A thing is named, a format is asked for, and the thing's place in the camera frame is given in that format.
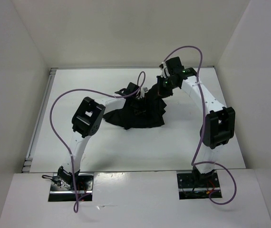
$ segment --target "black cloth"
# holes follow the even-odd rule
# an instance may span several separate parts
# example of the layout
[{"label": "black cloth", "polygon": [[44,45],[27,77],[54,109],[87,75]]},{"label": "black cloth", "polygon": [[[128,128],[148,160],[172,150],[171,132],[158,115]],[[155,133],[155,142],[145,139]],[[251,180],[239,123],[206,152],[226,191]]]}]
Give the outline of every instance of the black cloth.
[{"label": "black cloth", "polygon": [[126,99],[122,109],[111,111],[104,115],[106,122],[130,128],[152,128],[164,125],[163,114],[165,102],[161,98]]}]

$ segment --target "purple wire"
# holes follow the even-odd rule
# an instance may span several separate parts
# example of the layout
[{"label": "purple wire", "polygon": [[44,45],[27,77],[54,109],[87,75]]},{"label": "purple wire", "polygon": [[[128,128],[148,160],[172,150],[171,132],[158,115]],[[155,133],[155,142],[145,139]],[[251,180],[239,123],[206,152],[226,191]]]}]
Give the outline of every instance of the purple wire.
[{"label": "purple wire", "polygon": [[137,82],[136,82],[137,86],[139,85],[140,76],[141,76],[141,74],[139,75],[139,77],[137,77]]},{"label": "purple wire", "polygon": [[235,181],[234,177],[232,176],[231,172],[227,168],[225,168],[223,165],[221,165],[219,163],[212,162],[212,161],[201,161],[201,162],[195,163],[195,160],[196,160],[196,158],[198,156],[198,153],[200,151],[200,148],[201,148],[201,145],[202,145],[202,142],[203,142],[203,137],[204,137],[204,132],[205,132],[205,126],[206,126],[206,121],[205,121],[205,116],[206,116],[205,101],[204,101],[203,91],[202,91],[201,85],[199,83],[199,72],[200,72],[200,69],[201,69],[201,66],[202,66],[202,60],[203,60],[202,51],[198,47],[196,47],[196,46],[182,46],[182,47],[178,47],[177,49],[173,50],[168,56],[166,56],[166,58],[163,61],[165,62],[174,52],[176,52],[176,51],[178,51],[180,49],[183,49],[183,48],[194,48],[197,51],[199,51],[199,53],[200,53],[200,62],[199,62],[199,66],[198,66],[198,71],[197,71],[196,78],[197,78],[197,84],[198,84],[198,87],[199,87],[200,96],[201,96],[201,100],[202,100],[203,123],[202,123],[202,132],[201,132],[200,140],[199,140],[199,143],[198,143],[198,146],[197,146],[196,152],[194,154],[194,157],[193,157],[191,165],[195,167],[196,165],[200,165],[200,164],[215,164],[215,165],[218,165],[218,166],[222,167],[223,169],[225,169],[228,172],[228,174],[230,175],[230,177],[232,178],[232,181],[234,183],[234,194],[233,194],[233,196],[228,201],[226,201],[224,203],[218,203],[218,202],[215,202],[214,200],[212,200],[211,196],[212,196],[213,193],[215,193],[215,192],[217,192],[219,190],[212,191],[208,195],[208,197],[210,198],[211,202],[213,202],[213,203],[215,203],[217,205],[225,205],[225,204],[228,204],[228,203],[232,202],[232,200],[235,198],[236,193],[237,193],[237,184],[236,184],[236,181]]},{"label": "purple wire", "polygon": [[78,212],[78,202],[79,202],[79,198],[78,198],[78,194],[77,194],[77,184],[76,184],[76,181],[75,181],[75,171],[74,171],[74,159],[73,159],[73,154],[72,154],[72,151],[70,150],[69,146],[65,143],[65,141],[61,138],[61,136],[58,134],[58,132],[55,130],[54,128],[54,125],[53,125],[53,121],[52,121],[52,113],[53,113],[53,109],[54,109],[54,106],[55,104],[57,103],[57,101],[63,97],[64,95],[66,94],[69,94],[69,93],[72,93],[72,92],[75,92],[75,91],[87,91],[87,92],[92,92],[92,93],[96,93],[96,94],[101,94],[101,95],[104,95],[104,96],[109,96],[109,97],[113,97],[113,98],[127,98],[127,97],[130,97],[134,94],[136,94],[140,89],[141,87],[143,86],[144,82],[145,82],[145,79],[146,79],[146,73],[144,71],[141,71],[139,76],[138,76],[138,80],[140,78],[141,75],[144,75],[144,79],[143,79],[143,82],[142,84],[140,85],[140,87],[135,90],[133,93],[129,94],[129,95],[126,95],[126,96],[113,96],[113,95],[109,95],[109,94],[105,94],[105,93],[102,93],[102,92],[99,92],[99,91],[96,91],[96,90],[92,90],[92,89],[72,89],[72,90],[69,90],[69,91],[66,91],[64,92],[63,94],[61,94],[58,98],[55,99],[53,105],[51,106],[51,110],[50,110],[50,115],[49,115],[49,120],[50,120],[50,125],[51,125],[51,128],[54,132],[54,134],[58,137],[58,139],[64,144],[64,146],[67,148],[69,154],[70,154],[70,157],[71,157],[71,167],[72,167],[72,180],[73,180],[73,188],[74,188],[74,192],[75,192],[75,197],[76,197],[76,201],[75,201],[75,204],[74,204],[74,207],[73,207],[73,210],[75,213]]}]

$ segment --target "purple cable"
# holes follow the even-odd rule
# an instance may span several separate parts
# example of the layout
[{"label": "purple cable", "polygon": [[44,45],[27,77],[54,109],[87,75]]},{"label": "purple cable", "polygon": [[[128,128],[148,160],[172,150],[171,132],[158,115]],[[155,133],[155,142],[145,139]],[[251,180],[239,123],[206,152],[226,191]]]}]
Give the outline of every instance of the purple cable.
[{"label": "purple cable", "polygon": [[54,125],[53,125],[53,122],[52,122],[52,113],[53,113],[53,109],[54,109],[54,106],[55,104],[57,103],[57,101],[63,97],[64,95],[66,94],[69,94],[69,93],[72,93],[72,92],[75,92],[75,91],[87,91],[87,92],[92,92],[92,93],[96,93],[96,94],[101,94],[101,95],[104,95],[104,96],[109,96],[109,97],[113,97],[113,98],[127,98],[127,97],[130,97],[134,94],[136,94],[140,89],[141,87],[143,86],[144,82],[145,82],[145,79],[146,79],[146,74],[144,71],[141,71],[139,76],[138,76],[138,80],[140,78],[140,76],[144,74],[144,79],[143,79],[143,82],[142,84],[140,85],[140,87],[135,90],[133,93],[129,94],[129,95],[126,95],[126,96],[113,96],[113,95],[109,95],[109,94],[105,94],[105,93],[102,93],[102,92],[99,92],[99,91],[96,91],[96,90],[91,90],[91,89],[72,89],[72,90],[69,90],[69,91],[66,91],[64,92],[63,94],[61,94],[58,98],[55,99],[53,105],[51,106],[51,110],[50,110],[50,115],[49,115],[49,120],[50,120],[50,125],[51,125],[51,128],[54,132],[54,134],[58,137],[58,139],[64,144],[64,146],[67,148],[69,154],[70,154],[70,157],[71,157],[71,167],[72,167],[72,180],[73,180],[73,188],[74,188],[74,192],[75,192],[75,197],[76,197],[76,202],[74,204],[74,207],[73,207],[73,210],[75,213],[78,212],[78,202],[79,202],[79,198],[78,198],[78,194],[77,194],[77,184],[76,184],[76,181],[75,181],[75,171],[74,171],[74,159],[73,159],[73,154],[72,154],[72,151],[70,150],[69,146],[65,143],[65,141],[60,137],[60,135],[58,134],[58,132],[55,130],[54,128]]},{"label": "purple cable", "polygon": [[137,86],[139,85],[140,77],[141,77],[141,74],[139,75],[139,77],[137,77],[137,82],[136,82],[136,85],[137,85]]},{"label": "purple cable", "polygon": [[205,132],[205,125],[206,125],[206,121],[205,121],[205,116],[206,116],[205,101],[204,101],[203,91],[202,91],[201,85],[199,83],[199,72],[200,72],[201,65],[202,65],[202,60],[203,60],[202,51],[198,47],[195,47],[195,46],[182,46],[182,47],[178,47],[177,49],[173,50],[168,56],[166,56],[166,58],[163,61],[165,62],[174,52],[176,52],[176,51],[178,51],[180,49],[183,49],[183,48],[194,48],[197,51],[199,51],[199,53],[200,53],[200,62],[199,62],[199,66],[198,66],[198,71],[197,71],[196,78],[197,78],[197,84],[198,84],[198,87],[199,87],[199,91],[200,91],[200,95],[201,95],[201,100],[202,100],[203,124],[202,124],[201,137],[200,137],[200,140],[199,140],[199,143],[198,143],[198,146],[197,146],[196,152],[194,154],[194,157],[193,157],[191,165],[195,167],[196,165],[200,165],[200,164],[215,164],[215,165],[218,165],[218,166],[222,167],[223,169],[225,169],[225,171],[228,172],[228,174],[230,175],[230,177],[232,178],[232,181],[234,183],[234,194],[233,194],[233,196],[228,201],[226,201],[224,203],[218,203],[218,202],[215,202],[214,200],[212,200],[211,195],[213,193],[219,191],[219,190],[212,191],[208,195],[208,197],[210,198],[211,202],[213,202],[213,203],[215,203],[217,205],[225,205],[225,204],[228,204],[228,203],[232,202],[232,200],[235,198],[236,193],[237,193],[237,184],[236,184],[236,181],[235,181],[234,177],[232,176],[231,172],[227,168],[225,168],[223,165],[221,165],[219,163],[212,162],[212,161],[201,161],[201,162],[194,163],[195,160],[196,160],[196,158],[197,158],[197,156],[198,156],[198,153],[200,151],[200,148],[201,148],[201,145],[202,145],[202,142],[203,142],[203,137],[204,137],[204,132]]}]

